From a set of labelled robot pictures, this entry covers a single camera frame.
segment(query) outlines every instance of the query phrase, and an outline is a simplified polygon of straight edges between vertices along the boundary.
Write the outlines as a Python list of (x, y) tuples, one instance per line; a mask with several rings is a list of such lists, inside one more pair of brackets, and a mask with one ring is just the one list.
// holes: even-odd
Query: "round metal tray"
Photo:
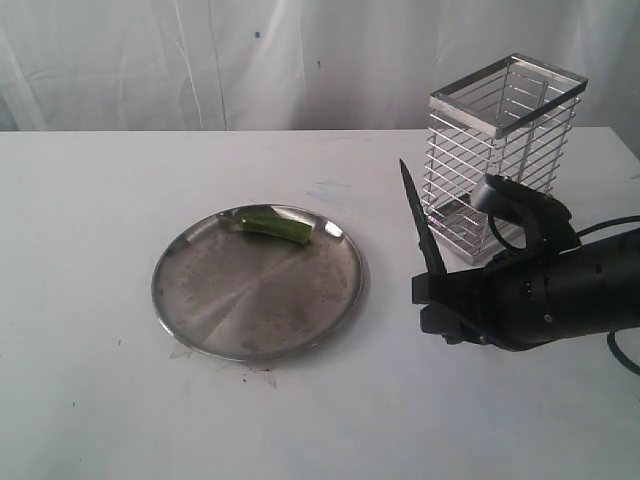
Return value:
[[(238, 229), (230, 217), (278, 215), (313, 226), (299, 245)], [(250, 205), (205, 218), (160, 258), (152, 298), (164, 327), (194, 350), (264, 360), (312, 347), (353, 310), (360, 254), (335, 223), (300, 208)]]

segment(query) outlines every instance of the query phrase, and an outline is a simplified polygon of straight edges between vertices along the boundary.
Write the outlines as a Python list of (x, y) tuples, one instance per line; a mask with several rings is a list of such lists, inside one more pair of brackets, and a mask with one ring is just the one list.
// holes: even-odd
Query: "cucumber piece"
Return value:
[(311, 239), (313, 228), (306, 223), (275, 215), (245, 213), (237, 222), (245, 232), (264, 233), (274, 237), (306, 245)]

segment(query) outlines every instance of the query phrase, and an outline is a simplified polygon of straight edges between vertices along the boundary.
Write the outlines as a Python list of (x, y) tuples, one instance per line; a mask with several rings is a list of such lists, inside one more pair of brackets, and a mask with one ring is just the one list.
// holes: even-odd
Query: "white backdrop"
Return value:
[(640, 0), (0, 0), (0, 128), (423, 128), (514, 51), (589, 77), (637, 153)]

